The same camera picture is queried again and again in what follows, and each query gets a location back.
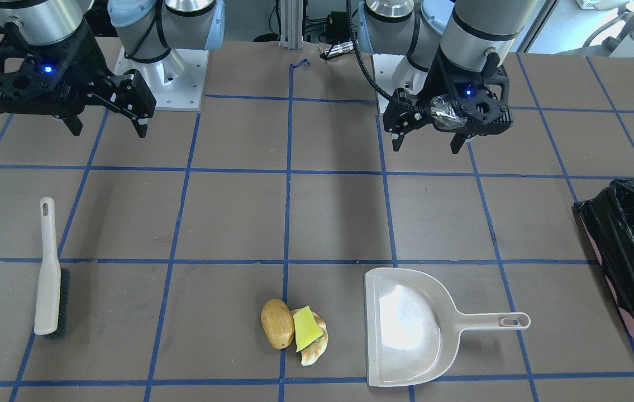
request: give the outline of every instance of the white brush handle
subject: white brush handle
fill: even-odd
[[[36,289],[36,315],[34,333],[46,335],[59,326],[59,300],[61,297],[61,265],[56,254],[56,217],[54,200],[41,198],[41,243],[44,259],[39,270]]]

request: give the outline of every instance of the dustpan handle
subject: dustpan handle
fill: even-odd
[[[461,314],[457,324],[464,331],[524,330],[531,318],[526,313]]]

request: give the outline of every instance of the yellow sticky note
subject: yellow sticky note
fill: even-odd
[[[293,316],[294,320],[294,338],[297,340],[297,352],[309,346],[322,336],[322,328],[319,328],[314,315],[309,306],[297,311]]]

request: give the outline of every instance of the white mounting plate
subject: white mounting plate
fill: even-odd
[[[373,54],[371,57],[374,62],[374,80],[379,84],[379,87],[393,94],[394,89],[396,89],[392,80],[394,70],[404,56],[400,54]],[[378,93],[376,97],[379,99],[379,113],[384,114],[389,101]]]
[[[176,49],[176,51],[185,61],[191,78],[189,81],[192,84],[172,89],[168,92],[153,91],[153,96],[156,100],[155,109],[197,112],[200,110],[202,101],[202,89],[205,85],[209,51],[193,49]],[[131,69],[132,61],[125,59],[124,55],[125,50],[121,48],[116,66],[113,67],[114,74],[123,74],[123,72]]]

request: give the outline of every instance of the metal post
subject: metal post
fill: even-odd
[[[302,50],[302,18],[304,16],[304,0],[284,0],[279,8],[282,34],[279,37],[279,46]]]

